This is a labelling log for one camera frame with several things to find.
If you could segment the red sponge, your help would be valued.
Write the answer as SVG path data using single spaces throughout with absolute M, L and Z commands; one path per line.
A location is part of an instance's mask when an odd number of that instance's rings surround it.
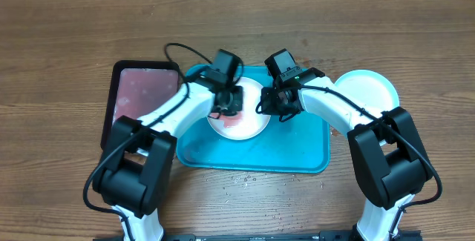
M 244 115 L 242 112 L 239 112 L 234 116 L 221 116 L 220 120 L 223 121 L 224 128 L 233 128 L 244 120 Z

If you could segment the white pink plate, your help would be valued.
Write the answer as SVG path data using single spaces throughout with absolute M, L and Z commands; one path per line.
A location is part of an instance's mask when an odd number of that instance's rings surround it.
M 257 114 L 255 108 L 261 98 L 263 86 L 254 79 L 243 77 L 238 85 L 243 88 L 244 120 L 233 128 L 224 128 L 220 119 L 210 119 L 211 127 L 221 136 L 232 140 L 245 140 L 257 136 L 269 123 L 270 115 Z

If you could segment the teal plastic tray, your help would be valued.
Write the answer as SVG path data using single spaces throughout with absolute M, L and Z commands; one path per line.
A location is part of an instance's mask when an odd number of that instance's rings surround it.
M 194 168 L 316 174 L 330 162 L 330 127 L 309 113 L 287 122 L 270 116 L 257 136 L 238 141 L 221 136 L 203 118 L 179 138 L 177 157 Z

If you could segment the light blue plate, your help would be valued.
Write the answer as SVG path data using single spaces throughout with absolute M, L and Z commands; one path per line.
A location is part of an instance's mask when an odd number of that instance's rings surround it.
M 359 107 L 374 117 L 382 111 L 400 106 L 399 95 L 393 84 L 381 74 L 371 70 L 352 70 L 340 76 L 335 86 Z

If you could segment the dark tray with red water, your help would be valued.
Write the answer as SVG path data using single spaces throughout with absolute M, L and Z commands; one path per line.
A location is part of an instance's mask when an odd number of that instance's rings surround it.
M 167 102 L 179 87 L 174 62 L 120 60 L 113 66 L 100 147 L 121 116 L 137 119 Z

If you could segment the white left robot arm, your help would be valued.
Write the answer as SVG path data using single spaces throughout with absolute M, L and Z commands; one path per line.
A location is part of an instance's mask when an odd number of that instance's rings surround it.
M 177 140 L 211 113 L 234 116 L 243 107 L 243 88 L 199 78 L 185 83 L 158 109 L 112 125 L 99 164 L 85 189 L 99 193 L 103 212 L 121 219 L 123 240 L 161 240 L 158 206 L 168 187 Z

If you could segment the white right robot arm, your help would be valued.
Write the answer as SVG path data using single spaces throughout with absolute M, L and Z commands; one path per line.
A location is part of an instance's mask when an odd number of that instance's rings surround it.
M 437 174 L 411 115 L 401 107 L 385 111 L 345 93 L 321 71 L 276 73 L 263 88 L 257 113 L 281 122 L 306 111 L 347 136 L 354 174 L 366 198 L 363 214 L 346 240 L 420 240 L 418 231 L 400 231 L 407 208 Z

